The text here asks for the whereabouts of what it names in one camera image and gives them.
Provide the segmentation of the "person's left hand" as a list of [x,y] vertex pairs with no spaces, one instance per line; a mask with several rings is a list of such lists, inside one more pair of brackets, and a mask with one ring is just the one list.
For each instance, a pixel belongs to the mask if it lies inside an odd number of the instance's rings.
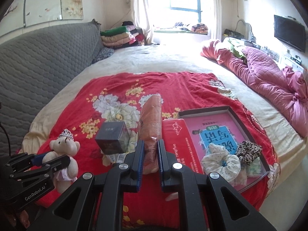
[[4,216],[9,222],[9,227],[15,230],[26,230],[30,226],[29,215],[25,210],[15,214],[5,213]]

